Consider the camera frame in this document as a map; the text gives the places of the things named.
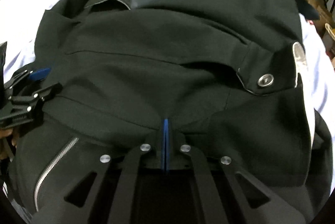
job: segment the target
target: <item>metal snap button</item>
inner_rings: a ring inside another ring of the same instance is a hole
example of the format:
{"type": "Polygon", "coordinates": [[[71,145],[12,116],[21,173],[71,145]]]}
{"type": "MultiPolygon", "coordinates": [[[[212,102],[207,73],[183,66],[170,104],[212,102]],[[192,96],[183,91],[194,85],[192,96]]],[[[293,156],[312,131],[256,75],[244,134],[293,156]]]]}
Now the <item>metal snap button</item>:
{"type": "Polygon", "coordinates": [[[221,158],[221,163],[225,165],[231,164],[232,159],[229,156],[224,156],[221,158]]]}
{"type": "Polygon", "coordinates": [[[149,145],[149,144],[142,144],[140,146],[140,150],[142,150],[142,151],[149,151],[150,149],[151,149],[151,145],[149,145]]]}
{"type": "Polygon", "coordinates": [[[274,77],[271,74],[265,74],[259,78],[257,84],[259,87],[268,87],[273,84],[274,77]]]}
{"type": "Polygon", "coordinates": [[[190,150],[191,150],[191,146],[190,145],[182,145],[180,147],[180,151],[182,151],[182,152],[190,152],[190,150]]]}
{"type": "Polygon", "coordinates": [[[102,155],[100,157],[100,162],[102,162],[102,163],[108,163],[110,160],[111,160],[111,157],[107,154],[102,155]]]}

